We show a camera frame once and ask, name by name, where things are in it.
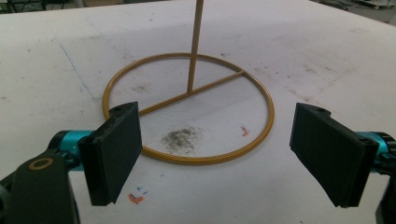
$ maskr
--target white table surface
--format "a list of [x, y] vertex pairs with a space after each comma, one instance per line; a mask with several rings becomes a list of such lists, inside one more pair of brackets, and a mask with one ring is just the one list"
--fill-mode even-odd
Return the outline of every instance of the white table surface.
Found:
[[[60, 130], [98, 128], [102, 92], [123, 66], [190, 51], [194, 8], [182, 0], [2, 15], [0, 176], [45, 150]], [[82, 223], [375, 223], [387, 176], [370, 175], [360, 207], [335, 208], [289, 140], [297, 102], [329, 109], [351, 130], [396, 136], [395, 39], [394, 27], [306, 0], [205, 1], [200, 52], [265, 85], [276, 107], [272, 132], [253, 152], [218, 165], [141, 156], [107, 207], [92, 207], [84, 174], [71, 173]], [[195, 83], [226, 72], [198, 63]], [[187, 73], [183, 60], [139, 68], [121, 80], [111, 105], [144, 108], [182, 93]], [[167, 133], [191, 128], [190, 155], [217, 153], [251, 140], [265, 115], [262, 97], [240, 78], [142, 118], [143, 140], [166, 151]], [[131, 203], [130, 193], [145, 200]]]

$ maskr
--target vertical stick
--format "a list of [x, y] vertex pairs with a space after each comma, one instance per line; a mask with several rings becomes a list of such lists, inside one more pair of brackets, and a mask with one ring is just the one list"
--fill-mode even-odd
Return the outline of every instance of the vertical stick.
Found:
[[187, 93], [192, 92], [192, 87], [194, 84], [194, 73], [195, 73], [195, 65], [197, 62], [198, 42], [199, 42], [199, 33], [201, 30], [201, 20], [202, 20], [203, 8], [204, 8], [204, 0], [197, 0], [197, 4], [195, 7], [194, 30], [192, 33], [189, 83], [187, 85]]

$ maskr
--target yellow metal ring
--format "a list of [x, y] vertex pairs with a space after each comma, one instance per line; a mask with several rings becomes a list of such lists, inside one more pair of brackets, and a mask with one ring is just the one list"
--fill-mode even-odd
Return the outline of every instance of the yellow metal ring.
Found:
[[[111, 80], [108, 82], [104, 94], [103, 94], [103, 100], [102, 100], [102, 108], [103, 108], [103, 113], [105, 115], [105, 118], [109, 118], [109, 99], [110, 99], [110, 93], [113, 90], [114, 86], [117, 84], [117, 82], [122, 78], [124, 75], [126, 75], [128, 72], [132, 71], [138, 66], [141, 66], [145, 63], [152, 63], [155, 61], [163, 60], [163, 59], [171, 59], [171, 58], [190, 58], [189, 53], [167, 53], [167, 54], [160, 54], [160, 55], [154, 55], [150, 56], [144, 59], [141, 59], [139, 61], [136, 61], [134, 63], [131, 63], [124, 68], [122, 68]], [[265, 101], [268, 106], [268, 118], [265, 127], [263, 128], [262, 132], [259, 134], [259, 136], [256, 137], [252, 142], [249, 144], [245, 145], [244, 147], [238, 148], [237, 150], [234, 150], [229, 153], [225, 154], [220, 154], [216, 156], [209, 156], [209, 157], [182, 157], [182, 156], [175, 156], [171, 154], [166, 154], [163, 152], [159, 152], [157, 150], [151, 149], [149, 147], [143, 147], [142, 153], [146, 156], [149, 156], [153, 159], [159, 160], [159, 161], [167, 161], [171, 163], [176, 163], [176, 164], [184, 164], [184, 165], [209, 165], [209, 164], [217, 164], [221, 162], [226, 162], [226, 161], [231, 161], [234, 160], [238, 157], [241, 157], [249, 151], [253, 150], [256, 146], [258, 146], [268, 135], [269, 132], [271, 132], [272, 126], [274, 124], [275, 120], [275, 108], [274, 108], [274, 103], [271, 99], [271, 96], [268, 92], [267, 89], [264, 88], [264, 86], [260, 83], [260, 81], [246, 72], [244, 69], [240, 68], [239, 66], [226, 62], [222, 59], [214, 58], [211, 56], [203, 55], [203, 54], [198, 54], [197, 58], [202, 61], [207, 61], [211, 63], [217, 63], [222, 66], [228, 67], [232, 70], [234, 70], [236, 73], [234, 75], [231, 75], [229, 77], [222, 78], [218, 81], [209, 83], [201, 88], [195, 89], [192, 92], [187, 92], [184, 94], [181, 94], [177, 97], [171, 98], [169, 100], [166, 100], [164, 102], [161, 102], [159, 104], [153, 105], [151, 107], [148, 107], [146, 109], [143, 109], [139, 111], [140, 116], [144, 116], [147, 113], [150, 113], [152, 111], [155, 111], [157, 109], [163, 108], [166, 105], [173, 104], [177, 101], [180, 101], [182, 99], [185, 99], [189, 96], [192, 96], [194, 94], [197, 94], [202, 91], [206, 91], [210, 88], [213, 88], [215, 86], [218, 86], [221, 83], [224, 83], [226, 81], [232, 80], [236, 77], [241, 77], [244, 76], [246, 77], [249, 81], [251, 81], [262, 93], [263, 97], [265, 98]]]

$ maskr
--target pink stain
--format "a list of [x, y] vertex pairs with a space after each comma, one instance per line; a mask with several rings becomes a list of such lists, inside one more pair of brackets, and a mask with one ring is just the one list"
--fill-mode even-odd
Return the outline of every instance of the pink stain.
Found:
[[145, 200], [145, 197], [140, 196], [140, 197], [136, 198], [133, 194], [129, 194], [128, 197], [129, 197], [129, 200], [135, 204], [139, 204], [139, 203], [143, 202], [143, 200]]

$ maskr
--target black rubber pad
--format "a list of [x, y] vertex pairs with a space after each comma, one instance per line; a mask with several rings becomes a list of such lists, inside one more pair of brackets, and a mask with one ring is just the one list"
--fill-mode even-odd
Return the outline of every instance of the black rubber pad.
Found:
[[110, 110], [110, 119], [78, 141], [92, 205], [115, 203], [142, 150], [137, 103]]
[[358, 206], [378, 143], [361, 138], [330, 115], [323, 108], [297, 104], [290, 147], [335, 206]]

